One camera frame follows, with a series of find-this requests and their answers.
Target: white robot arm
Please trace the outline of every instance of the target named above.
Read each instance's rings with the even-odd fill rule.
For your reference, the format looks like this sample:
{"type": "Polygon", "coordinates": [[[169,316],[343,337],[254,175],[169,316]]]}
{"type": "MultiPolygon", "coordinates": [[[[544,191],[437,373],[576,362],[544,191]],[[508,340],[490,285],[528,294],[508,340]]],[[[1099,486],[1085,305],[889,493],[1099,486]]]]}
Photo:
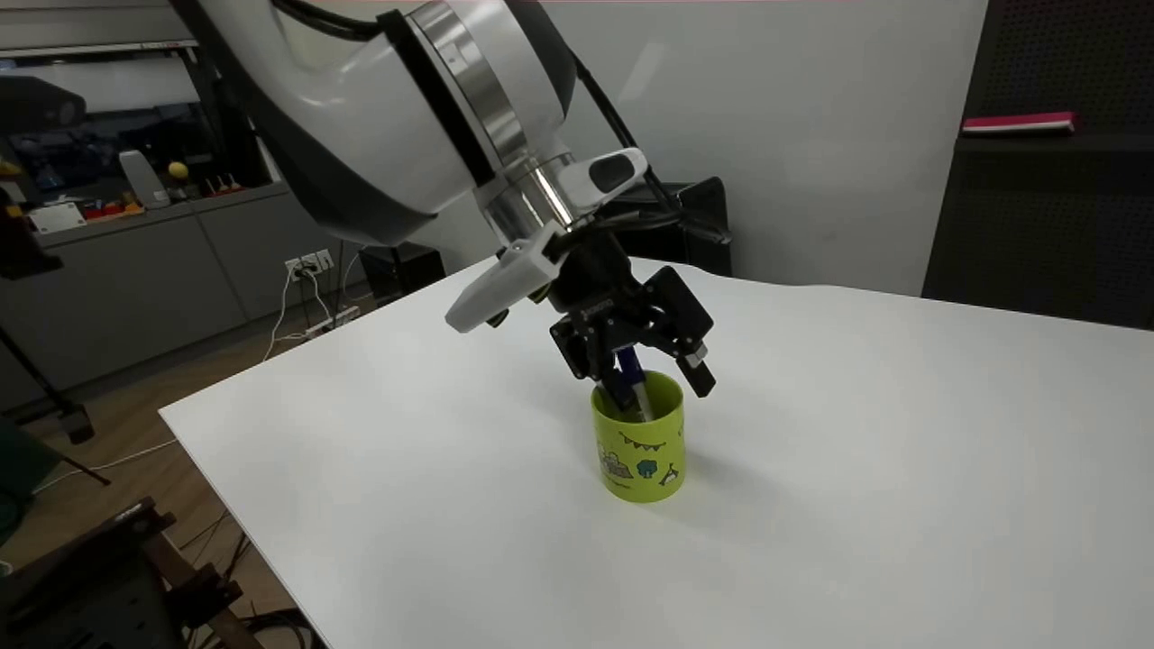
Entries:
{"type": "Polygon", "coordinates": [[[596,227],[596,208],[645,175],[645,156],[556,156],[576,61],[536,0],[380,0],[370,20],[309,0],[172,7],[298,202],[334,233],[401,243],[475,191],[501,252],[451,305],[458,333],[547,294],[565,315],[552,337],[571,367],[619,405],[631,391],[614,355],[636,343],[674,355],[695,392],[710,392],[706,310],[674,269],[638,285],[618,237],[596,227]],[[306,64],[288,20],[347,41],[347,56],[306,64]]]}

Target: desk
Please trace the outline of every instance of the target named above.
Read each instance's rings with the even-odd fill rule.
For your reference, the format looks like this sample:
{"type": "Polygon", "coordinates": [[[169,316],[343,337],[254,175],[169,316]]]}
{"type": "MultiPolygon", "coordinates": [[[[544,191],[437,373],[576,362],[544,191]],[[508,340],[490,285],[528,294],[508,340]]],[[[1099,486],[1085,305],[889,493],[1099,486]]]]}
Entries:
{"type": "Polygon", "coordinates": [[[161,411],[334,649],[1154,642],[1154,337],[686,269],[722,391],[643,508],[472,275],[161,411]]]}

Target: cup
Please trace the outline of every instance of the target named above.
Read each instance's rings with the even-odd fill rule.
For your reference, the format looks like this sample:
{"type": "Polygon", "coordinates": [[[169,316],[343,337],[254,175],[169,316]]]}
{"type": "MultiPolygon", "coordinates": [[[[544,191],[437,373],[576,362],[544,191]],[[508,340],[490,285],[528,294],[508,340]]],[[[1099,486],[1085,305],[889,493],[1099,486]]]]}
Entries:
{"type": "Polygon", "coordinates": [[[668,374],[645,373],[654,419],[618,411],[606,391],[591,392],[603,482],[625,500],[665,500],[686,482],[686,399],[668,374]]]}

